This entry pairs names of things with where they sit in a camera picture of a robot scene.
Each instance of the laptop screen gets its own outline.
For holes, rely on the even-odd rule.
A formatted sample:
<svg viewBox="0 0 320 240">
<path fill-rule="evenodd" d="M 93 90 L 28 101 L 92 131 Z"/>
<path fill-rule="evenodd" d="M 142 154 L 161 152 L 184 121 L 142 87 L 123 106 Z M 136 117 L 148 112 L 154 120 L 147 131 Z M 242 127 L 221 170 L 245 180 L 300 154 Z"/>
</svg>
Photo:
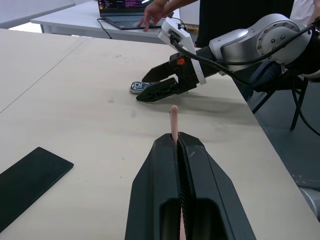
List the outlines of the laptop screen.
<svg viewBox="0 0 320 240">
<path fill-rule="evenodd" d="M 98 0 L 100 14 L 143 13 L 153 0 Z"/>
</svg>

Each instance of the pink stick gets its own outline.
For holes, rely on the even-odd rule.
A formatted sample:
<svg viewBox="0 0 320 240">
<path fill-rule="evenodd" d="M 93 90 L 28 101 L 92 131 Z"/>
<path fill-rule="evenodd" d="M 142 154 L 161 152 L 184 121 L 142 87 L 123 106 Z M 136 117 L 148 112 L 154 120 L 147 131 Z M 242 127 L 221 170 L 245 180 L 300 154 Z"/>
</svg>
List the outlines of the pink stick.
<svg viewBox="0 0 320 240">
<path fill-rule="evenodd" d="M 170 123 L 171 123 L 171 136 L 174 142 L 174 147 L 178 145 L 178 107 L 173 105 L 170 109 Z M 186 240 L 185 225 L 181 209 L 180 217 L 180 240 Z"/>
</svg>

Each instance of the person's hand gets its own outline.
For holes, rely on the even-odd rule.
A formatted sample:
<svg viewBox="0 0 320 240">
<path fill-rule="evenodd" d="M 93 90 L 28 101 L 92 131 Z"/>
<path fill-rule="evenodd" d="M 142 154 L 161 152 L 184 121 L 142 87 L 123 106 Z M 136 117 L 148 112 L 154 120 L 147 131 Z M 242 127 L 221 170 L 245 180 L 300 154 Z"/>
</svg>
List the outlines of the person's hand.
<svg viewBox="0 0 320 240">
<path fill-rule="evenodd" d="M 153 21 L 153 26 L 156 26 L 160 19 L 164 17 L 164 5 L 152 2 L 144 9 L 144 16 L 137 24 L 137 27 L 144 24 L 144 31 L 149 30 L 150 20 Z"/>
</svg>

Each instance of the black pad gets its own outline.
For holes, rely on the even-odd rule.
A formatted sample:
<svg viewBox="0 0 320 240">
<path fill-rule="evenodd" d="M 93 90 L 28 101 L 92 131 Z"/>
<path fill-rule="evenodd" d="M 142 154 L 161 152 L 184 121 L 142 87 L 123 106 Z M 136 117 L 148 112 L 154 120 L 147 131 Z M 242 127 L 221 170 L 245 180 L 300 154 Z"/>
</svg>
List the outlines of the black pad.
<svg viewBox="0 0 320 240">
<path fill-rule="evenodd" d="M 0 174 L 0 233 L 72 167 L 38 147 Z"/>
</svg>

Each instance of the orange component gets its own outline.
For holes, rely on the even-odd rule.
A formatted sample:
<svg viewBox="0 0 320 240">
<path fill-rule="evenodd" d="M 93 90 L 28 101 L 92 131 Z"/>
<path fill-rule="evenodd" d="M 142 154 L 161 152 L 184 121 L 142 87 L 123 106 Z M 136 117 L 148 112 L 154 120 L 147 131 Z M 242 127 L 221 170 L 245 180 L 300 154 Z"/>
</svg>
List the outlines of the orange component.
<svg viewBox="0 0 320 240">
<path fill-rule="evenodd" d="M 176 61 L 176 64 L 178 64 L 178 65 L 184 65 L 184 64 L 186 64 L 186 61 L 185 61 L 184 58 L 179 58 L 179 59 Z"/>
</svg>

